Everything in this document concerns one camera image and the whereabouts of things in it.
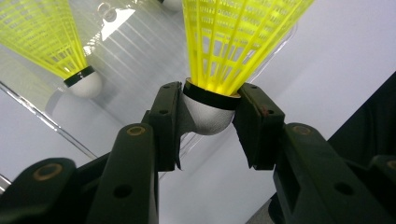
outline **plastic shuttlecock skirt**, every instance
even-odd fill
[[[65,84],[78,96],[100,92],[102,81],[87,64],[67,1],[1,1],[0,12],[2,45],[68,80]]]
[[[313,0],[183,0],[191,83],[236,94]]]

